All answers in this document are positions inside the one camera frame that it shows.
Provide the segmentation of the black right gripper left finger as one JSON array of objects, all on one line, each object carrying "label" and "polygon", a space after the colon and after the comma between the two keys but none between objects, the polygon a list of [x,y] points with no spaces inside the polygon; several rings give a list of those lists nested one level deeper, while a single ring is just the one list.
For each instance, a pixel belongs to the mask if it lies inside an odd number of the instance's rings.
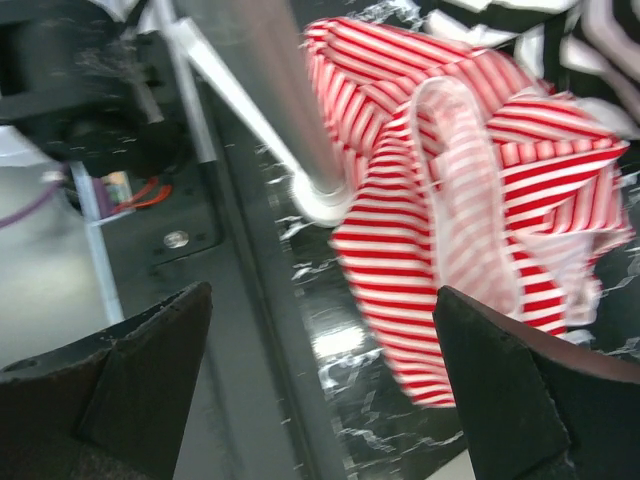
[{"label": "black right gripper left finger", "polygon": [[211,287],[197,282],[2,368],[2,478],[172,478],[211,313]]}]

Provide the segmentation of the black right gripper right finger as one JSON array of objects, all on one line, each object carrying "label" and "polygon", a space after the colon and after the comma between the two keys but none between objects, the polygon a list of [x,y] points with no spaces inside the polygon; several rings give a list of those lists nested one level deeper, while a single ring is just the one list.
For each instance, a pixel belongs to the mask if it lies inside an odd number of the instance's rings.
[{"label": "black right gripper right finger", "polygon": [[476,478],[638,478],[638,365],[450,287],[434,322]]}]

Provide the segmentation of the red white striped tank top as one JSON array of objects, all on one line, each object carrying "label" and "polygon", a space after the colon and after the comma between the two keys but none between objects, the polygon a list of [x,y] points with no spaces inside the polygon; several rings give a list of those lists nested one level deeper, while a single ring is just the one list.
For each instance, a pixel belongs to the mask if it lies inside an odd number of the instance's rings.
[{"label": "red white striped tank top", "polygon": [[331,244],[412,402],[455,403],[444,286],[560,338],[595,320],[595,263],[633,235],[625,141],[498,51],[348,17],[304,47],[354,190]]}]

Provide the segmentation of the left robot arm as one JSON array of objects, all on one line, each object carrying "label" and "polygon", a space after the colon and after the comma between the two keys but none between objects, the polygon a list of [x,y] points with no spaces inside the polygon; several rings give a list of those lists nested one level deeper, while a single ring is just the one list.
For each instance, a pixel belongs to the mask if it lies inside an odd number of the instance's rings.
[{"label": "left robot arm", "polygon": [[118,19],[94,1],[2,2],[2,125],[94,178],[180,170],[190,134],[168,43],[139,30],[147,5]]}]

